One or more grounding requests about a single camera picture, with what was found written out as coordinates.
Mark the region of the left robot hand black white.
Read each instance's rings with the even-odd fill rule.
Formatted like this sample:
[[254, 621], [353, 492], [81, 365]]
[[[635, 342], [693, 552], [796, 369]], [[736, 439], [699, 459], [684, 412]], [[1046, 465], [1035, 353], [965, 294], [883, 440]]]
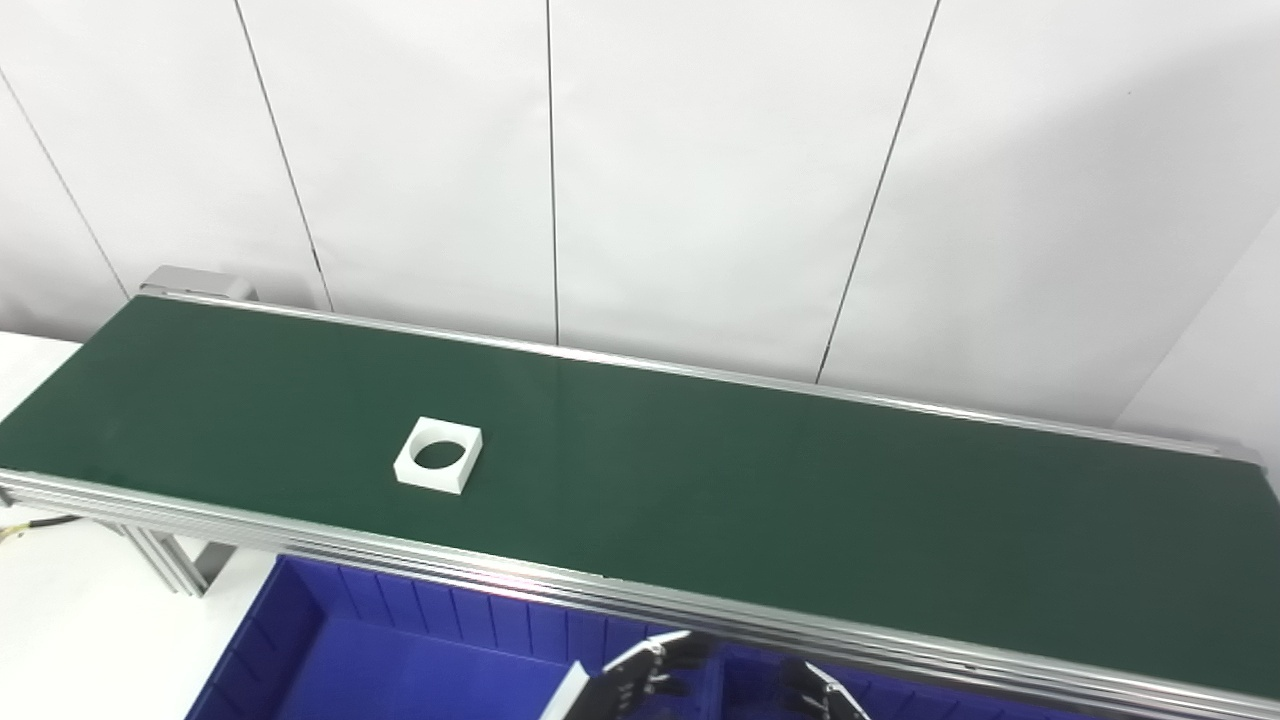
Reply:
[[677, 630], [648, 635], [599, 673], [573, 664], [543, 707], [540, 719], [644, 719], [653, 702], [671, 705], [694, 694], [692, 674], [704, 669], [717, 638]]

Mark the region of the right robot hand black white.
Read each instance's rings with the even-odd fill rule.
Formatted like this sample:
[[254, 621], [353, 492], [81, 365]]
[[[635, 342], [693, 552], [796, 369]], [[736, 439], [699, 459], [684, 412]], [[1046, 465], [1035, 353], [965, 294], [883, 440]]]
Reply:
[[788, 657], [780, 665], [782, 707], [809, 719], [870, 719], [852, 693], [826, 670]]

